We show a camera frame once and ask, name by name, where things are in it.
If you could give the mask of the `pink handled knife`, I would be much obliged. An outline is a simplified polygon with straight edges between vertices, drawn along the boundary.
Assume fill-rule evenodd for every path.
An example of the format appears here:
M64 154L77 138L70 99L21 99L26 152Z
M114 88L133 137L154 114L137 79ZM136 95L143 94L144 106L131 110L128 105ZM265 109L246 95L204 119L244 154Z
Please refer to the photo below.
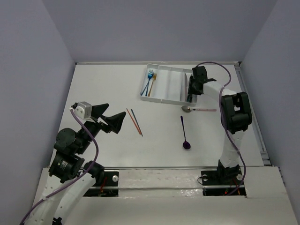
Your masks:
M184 92L185 92L185 102L186 102L188 97L188 78L186 73L184 73Z

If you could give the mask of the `blue chopstick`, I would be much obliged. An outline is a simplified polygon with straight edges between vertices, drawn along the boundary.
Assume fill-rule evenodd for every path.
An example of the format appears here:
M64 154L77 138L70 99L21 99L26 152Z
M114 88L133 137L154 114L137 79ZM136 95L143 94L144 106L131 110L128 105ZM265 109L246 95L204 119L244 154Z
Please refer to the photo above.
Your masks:
M134 117L134 119L135 119L135 122L136 122L136 124L137 124L137 127L138 127L138 129L139 129L139 131L140 131L140 134L141 134L141 136L143 137L143 133L142 133L142 131L141 131L141 129L140 129L140 126L139 126L139 123L138 123L137 118L136 118L136 116L135 116L135 113L134 113L134 111L133 111L132 108L131 108L130 110L131 110L131 113L132 113L132 115L133 115L133 117Z

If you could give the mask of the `pink handled silver spoon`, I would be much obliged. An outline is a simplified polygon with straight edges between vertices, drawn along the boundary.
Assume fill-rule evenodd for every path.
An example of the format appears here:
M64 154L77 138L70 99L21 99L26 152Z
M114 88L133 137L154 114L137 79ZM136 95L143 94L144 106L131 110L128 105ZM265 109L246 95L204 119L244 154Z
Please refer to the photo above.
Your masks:
M190 113L190 112L216 112L217 109L204 109L204 108L191 108L189 106L182 106L181 109L186 112L186 113Z

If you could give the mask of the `gold fork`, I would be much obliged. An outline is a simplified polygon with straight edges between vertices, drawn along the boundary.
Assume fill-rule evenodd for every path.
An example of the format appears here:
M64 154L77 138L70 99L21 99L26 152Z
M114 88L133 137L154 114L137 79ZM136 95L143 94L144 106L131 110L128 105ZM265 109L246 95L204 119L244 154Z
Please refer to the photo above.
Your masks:
M157 73L154 73L154 74L153 74L153 77L152 77L152 83L151 83L150 91L149 91L149 93L148 93L148 95L147 95L148 97L149 97L150 94L151 94L151 91L152 91L152 88L153 88L153 84L154 84L156 78L157 78Z

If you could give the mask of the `purple spoon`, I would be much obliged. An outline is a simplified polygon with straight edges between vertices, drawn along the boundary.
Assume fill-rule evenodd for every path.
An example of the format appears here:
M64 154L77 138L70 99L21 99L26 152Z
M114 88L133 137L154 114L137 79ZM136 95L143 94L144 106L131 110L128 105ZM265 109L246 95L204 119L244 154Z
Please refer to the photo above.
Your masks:
M181 124L182 124L182 129L183 129L183 134L184 134L184 142L183 142L183 148L185 150L190 150L191 145L190 143L186 140L186 132L185 132L185 127L184 127L184 121L183 121L183 116L180 117Z

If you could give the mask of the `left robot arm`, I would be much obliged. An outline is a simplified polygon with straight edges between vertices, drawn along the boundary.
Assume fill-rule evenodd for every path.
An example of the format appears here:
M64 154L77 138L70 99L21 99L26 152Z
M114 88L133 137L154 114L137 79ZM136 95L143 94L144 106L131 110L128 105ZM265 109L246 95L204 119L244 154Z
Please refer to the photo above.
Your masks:
M22 225L63 225L71 211L93 186L105 182L105 168L96 162L100 131L118 134L126 112L106 117L109 104L74 103L69 111L81 126L79 131L64 128L56 136L54 159L46 185L37 203L21 220Z

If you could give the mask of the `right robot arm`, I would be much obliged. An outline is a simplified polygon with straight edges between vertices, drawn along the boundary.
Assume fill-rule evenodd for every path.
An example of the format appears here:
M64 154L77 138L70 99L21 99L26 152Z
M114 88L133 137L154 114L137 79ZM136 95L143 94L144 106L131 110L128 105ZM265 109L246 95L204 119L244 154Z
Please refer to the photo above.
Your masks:
M227 68L223 65L220 67L229 75L229 81L224 85L208 77L203 63L192 68L187 86L187 102L191 102L194 96L200 95L209 96L218 102L225 140L213 179L226 184L240 173L239 159L242 159L240 144L244 133L252 123L252 113L248 94L227 89L232 76Z

